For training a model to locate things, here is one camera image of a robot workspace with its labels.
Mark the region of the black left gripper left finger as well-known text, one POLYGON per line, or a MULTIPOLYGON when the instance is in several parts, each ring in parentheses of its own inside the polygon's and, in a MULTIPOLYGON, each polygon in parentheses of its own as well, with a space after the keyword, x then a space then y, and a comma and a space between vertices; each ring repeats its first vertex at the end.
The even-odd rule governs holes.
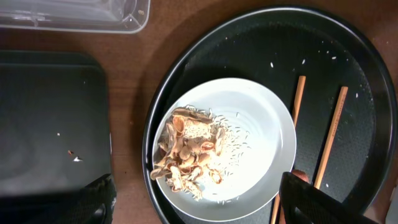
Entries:
POLYGON ((111 174, 69 192, 1 198, 1 224, 111 223, 116 203, 111 174))

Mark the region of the grey round plate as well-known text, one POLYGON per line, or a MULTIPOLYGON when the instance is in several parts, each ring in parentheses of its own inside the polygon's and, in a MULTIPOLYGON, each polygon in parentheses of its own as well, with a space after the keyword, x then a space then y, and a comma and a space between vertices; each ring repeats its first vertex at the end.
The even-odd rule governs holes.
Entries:
POLYGON ((203 198, 173 193, 164 179, 148 181, 163 223, 256 223, 271 211, 282 174, 292 170, 297 150, 294 122, 280 98, 242 78, 220 78, 188 90, 159 110, 164 118, 183 106, 227 119, 241 140, 227 160, 226 180, 202 182, 203 198))

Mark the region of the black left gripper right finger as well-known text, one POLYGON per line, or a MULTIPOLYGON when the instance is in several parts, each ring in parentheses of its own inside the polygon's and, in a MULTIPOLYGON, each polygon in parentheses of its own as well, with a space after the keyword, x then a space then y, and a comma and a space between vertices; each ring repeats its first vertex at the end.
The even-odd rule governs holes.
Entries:
POLYGON ((286 224, 376 224, 291 172, 282 174, 279 193, 286 224))

